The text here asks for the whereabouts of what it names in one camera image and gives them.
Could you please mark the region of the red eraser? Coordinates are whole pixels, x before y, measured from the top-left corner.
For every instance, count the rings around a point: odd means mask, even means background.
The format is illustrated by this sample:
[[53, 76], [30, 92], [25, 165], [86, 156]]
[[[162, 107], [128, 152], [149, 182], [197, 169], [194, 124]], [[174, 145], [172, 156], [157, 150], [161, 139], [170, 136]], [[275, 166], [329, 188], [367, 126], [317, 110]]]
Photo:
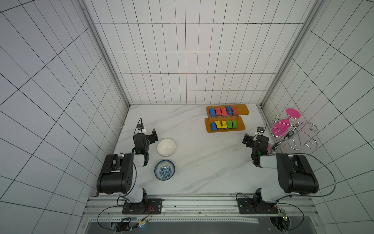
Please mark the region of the red eraser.
[[233, 116], [238, 116], [239, 115], [236, 107], [232, 107], [231, 110], [232, 110], [232, 115]]
[[226, 108], [221, 108], [222, 117], [228, 117], [228, 112]]
[[221, 108], [215, 108], [215, 113], [216, 113], [216, 116], [218, 117], [222, 116]]

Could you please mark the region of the orange wooden two-tier shelf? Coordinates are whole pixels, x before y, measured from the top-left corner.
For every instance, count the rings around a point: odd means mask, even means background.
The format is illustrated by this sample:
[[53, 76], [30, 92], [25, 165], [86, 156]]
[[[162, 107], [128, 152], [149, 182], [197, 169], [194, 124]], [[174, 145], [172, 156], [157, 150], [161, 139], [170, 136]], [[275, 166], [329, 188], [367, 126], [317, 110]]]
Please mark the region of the orange wooden two-tier shelf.
[[[215, 118], [211, 118], [209, 116], [209, 108], [225, 108], [226, 106], [230, 107], [236, 107], [238, 111], [238, 116], [228, 116], [228, 117], [218, 117], [216, 116]], [[248, 115], [249, 110], [245, 104], [234, 104], [234, 105], [218, 105], [218, 106], [208, 106], [206, 108], [206, 113], [207, 113], [207, 118], [205, 118], [205, 126], [206, 126], [206, 131], [208, 133], [220, 133], [220, 132], [230, 132], [230, 131], [244, 131], [245, 130], [245, 124], [242, 119], [242, 116]], [[217, 129], [217, 131], [213, 132], [211, 130], [210, 123], [215, 122], [215, 121], [237, 121], [238, 128], [237, 129]]]

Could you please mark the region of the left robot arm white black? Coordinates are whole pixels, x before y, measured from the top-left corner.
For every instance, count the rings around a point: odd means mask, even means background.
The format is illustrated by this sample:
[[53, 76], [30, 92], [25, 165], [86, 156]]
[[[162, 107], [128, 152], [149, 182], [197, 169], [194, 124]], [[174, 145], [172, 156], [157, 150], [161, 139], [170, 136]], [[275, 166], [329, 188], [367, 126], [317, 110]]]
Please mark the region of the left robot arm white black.
[[155, 129], [149, 135], [146, 130], [139, 129], [133, 136], [134, 148], [130, 153], [107, 155], [96, 182], [97, 192], [119, 194], [131, 205], [147, 207], [146, 190], [136, 186], [137, 168], [148, 165], [149, 147], [157, 141]]

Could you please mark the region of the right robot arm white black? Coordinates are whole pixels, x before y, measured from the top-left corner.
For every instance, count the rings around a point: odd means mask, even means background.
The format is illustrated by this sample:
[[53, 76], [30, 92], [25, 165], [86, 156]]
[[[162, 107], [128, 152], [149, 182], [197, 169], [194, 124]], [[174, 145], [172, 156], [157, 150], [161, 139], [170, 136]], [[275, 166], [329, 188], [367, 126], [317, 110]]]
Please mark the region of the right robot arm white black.
[[290, 195], [306, 196], [319, 190], [318, 180], [304, 155], [276, 153], [268, 155], [269, 138], [263, 135], [244, 135], [243, 144], [251, 148], [252, 163], [258, 168], [274, 169], [274, 184], [256, 190], [252, 203], [275, 204]]

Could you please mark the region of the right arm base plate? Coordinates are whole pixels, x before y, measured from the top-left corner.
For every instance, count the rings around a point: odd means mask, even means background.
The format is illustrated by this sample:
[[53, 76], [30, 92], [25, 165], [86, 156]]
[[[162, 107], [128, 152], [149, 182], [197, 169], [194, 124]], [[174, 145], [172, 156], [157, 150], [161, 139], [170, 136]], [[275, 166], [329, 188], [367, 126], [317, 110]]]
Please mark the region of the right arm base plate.
[[237, 199], [240, 214], [245, 215], [275, 215], [279, 211], [275, 204], [267, 202], [255, 202], [253, 199]]

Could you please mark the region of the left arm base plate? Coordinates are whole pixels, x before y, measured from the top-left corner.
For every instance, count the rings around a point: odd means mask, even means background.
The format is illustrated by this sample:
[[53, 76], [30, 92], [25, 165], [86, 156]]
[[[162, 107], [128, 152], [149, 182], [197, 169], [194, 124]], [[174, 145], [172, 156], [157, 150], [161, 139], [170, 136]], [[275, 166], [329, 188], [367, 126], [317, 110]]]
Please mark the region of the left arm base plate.
[[139, 203], [125, 203], [122, 214], [124, 215], [142, 215], [161, 214], [163, 199], [146, 199]]

